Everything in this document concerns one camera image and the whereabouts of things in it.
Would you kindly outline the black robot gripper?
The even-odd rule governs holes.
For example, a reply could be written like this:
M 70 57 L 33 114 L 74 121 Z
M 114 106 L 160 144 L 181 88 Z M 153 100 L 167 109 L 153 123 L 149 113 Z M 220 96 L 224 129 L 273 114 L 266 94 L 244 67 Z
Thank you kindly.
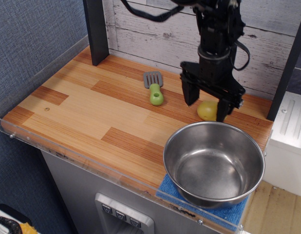
M 217 122 L 223 122 L 234 107 L 241 107 L 245 89 L 232 75 L 236 52 L 227 50 L 220 56 L 200 51 L 199 63 L 181 62 L 182 90 L 187 106 L 191 106 L 199 98 L 200 90 L 203 90 L 219 99 Z

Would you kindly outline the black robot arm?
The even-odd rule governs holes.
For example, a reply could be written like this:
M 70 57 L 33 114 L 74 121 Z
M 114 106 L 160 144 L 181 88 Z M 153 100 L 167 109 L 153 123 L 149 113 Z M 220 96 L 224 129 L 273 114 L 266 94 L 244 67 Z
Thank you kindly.
M 238 41 L 244 35 L 245 23 L 241 19 L 239 0 L 177 0 L 180 6 L 191 6 L 200 35 L 199 63 L 183 61 L 183 95 L 191 106 L 201 90 L 216 97 L 216 120 L 224 121 L 234 108 L 243 102 L 245 89 L 233 77 L 237 48 L 247 54 L 249 50 Z

